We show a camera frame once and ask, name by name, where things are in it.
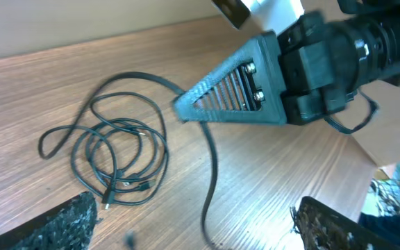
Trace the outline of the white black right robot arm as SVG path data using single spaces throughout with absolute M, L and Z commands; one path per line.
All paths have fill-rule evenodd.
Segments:
M 375 80 L 400 85 L 400 1 L 341 1 L 349 18 L 302 15 L 249 39 L 174 101 L 184 122 L 304 125 Z

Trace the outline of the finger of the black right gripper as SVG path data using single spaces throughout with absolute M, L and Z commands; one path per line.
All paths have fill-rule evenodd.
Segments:
M 249 39 L 186 93 L 174 100 L 184 122 L 284 125 L 286 91 L 275 32 Z

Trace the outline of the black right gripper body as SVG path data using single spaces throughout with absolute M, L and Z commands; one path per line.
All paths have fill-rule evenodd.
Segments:
M 288 124 L 304 125 L 344 110 L 360 82 L 358 18 L 325 22 L 319 11 L 302 15 L 278 36 Z

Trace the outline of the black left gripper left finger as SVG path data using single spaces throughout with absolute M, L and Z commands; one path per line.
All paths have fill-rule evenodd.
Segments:
M 82 192 L 0 235 L 0 250 L 87 249 L 97 223 L 97 202 Z

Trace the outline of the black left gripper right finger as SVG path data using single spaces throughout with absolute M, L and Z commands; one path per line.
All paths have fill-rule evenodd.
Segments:
M 313 197 L 302 197 L 290 213 L 305 250 L 400 250 Z

